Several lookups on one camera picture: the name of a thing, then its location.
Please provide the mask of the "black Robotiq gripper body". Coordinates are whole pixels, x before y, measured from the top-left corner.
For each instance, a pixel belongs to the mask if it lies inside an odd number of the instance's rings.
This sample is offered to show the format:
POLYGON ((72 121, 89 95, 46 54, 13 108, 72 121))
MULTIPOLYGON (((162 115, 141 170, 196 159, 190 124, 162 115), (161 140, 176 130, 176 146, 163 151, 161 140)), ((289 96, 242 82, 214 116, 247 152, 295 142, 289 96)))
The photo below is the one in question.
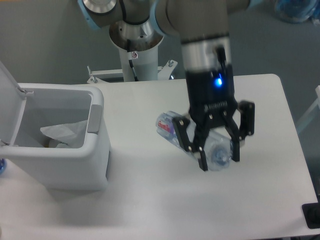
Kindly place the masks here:
POLYGON ((205 71, 186 71, 189 115, 200 130, 226 127, 238 129, 233 115, 235 99, 233 67, 205 71))

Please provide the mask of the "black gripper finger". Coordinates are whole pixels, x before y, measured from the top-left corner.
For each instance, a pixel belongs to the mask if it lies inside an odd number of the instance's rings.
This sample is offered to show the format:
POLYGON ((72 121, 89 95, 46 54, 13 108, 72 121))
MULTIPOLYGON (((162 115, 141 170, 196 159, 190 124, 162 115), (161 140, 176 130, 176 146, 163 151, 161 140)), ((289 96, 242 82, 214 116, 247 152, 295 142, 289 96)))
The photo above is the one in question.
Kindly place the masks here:
POLYGON ((180 147, 197 159, 200 169, 208 171, 206 153, 204 150, 209 128, 207 126, 195 125, 193 140, 191 141, 187 129, 191 121, 186 116, 176 116, 172 119, 172 124, 177 135, 180 147))
POLYGON ((242 100, 237 104, 237 109, 223 111, 223 121, 226 131, 231 137, 232 160, 240 161, 241 143, 247 136, 252 136, 255 132, 255 103, 242 100), (233 119, 235 110, 240 113, 240 125, 237 126, 233 119))

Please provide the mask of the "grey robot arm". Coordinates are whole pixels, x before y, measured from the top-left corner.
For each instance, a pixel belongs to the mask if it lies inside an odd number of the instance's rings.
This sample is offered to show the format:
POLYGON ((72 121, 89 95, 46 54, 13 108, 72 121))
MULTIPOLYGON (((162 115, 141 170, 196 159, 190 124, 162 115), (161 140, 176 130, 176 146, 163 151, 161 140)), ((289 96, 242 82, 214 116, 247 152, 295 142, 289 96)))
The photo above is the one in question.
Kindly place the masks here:
POLYGON ((252 0, 80 0, 87 23, 109 27, 109 36, 124 54, 121 67, 128 81, 140 81, 144 51, 164 36, 178 37, 185 70, 189 111, 172 119, 179 146, 203 171, 210 166, 210 131, 226 129, 231 159, 240 160, 240 145, 255 130, 255 105, 236 101, 228 17, 252 0))

